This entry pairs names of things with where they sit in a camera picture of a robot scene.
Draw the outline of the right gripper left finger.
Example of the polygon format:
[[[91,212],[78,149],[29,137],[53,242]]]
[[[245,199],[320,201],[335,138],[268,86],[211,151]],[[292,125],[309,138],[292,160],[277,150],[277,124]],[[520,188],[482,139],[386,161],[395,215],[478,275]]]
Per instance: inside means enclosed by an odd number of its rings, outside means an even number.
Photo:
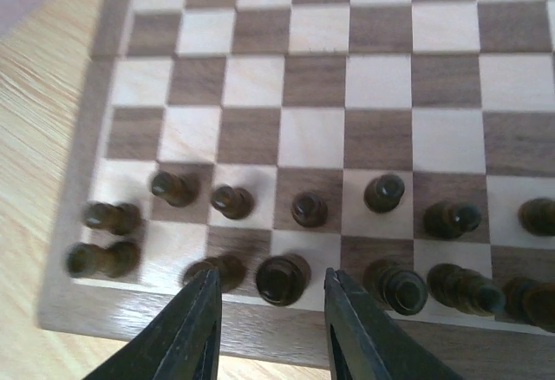
[[[143,331],[86,378],[215,379],[221,327],[219,274],[199,272]]]

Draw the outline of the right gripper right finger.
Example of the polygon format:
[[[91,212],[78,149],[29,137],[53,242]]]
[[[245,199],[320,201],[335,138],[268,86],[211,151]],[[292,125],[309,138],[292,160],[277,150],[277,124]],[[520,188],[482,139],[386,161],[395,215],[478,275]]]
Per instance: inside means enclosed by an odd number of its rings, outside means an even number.
[[[326,269],[324,316],[333,379],[460,379],[407,334],[347,272]]]

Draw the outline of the dark chess piece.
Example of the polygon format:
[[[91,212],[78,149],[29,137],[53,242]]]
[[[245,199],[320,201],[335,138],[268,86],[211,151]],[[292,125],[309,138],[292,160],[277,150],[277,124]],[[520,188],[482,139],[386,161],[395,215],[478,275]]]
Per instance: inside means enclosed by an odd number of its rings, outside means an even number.
[[[440,201],[423,216],[425,232],[438,239],[457,239],[474,231],[481,222],[479,208],[472,203]]]

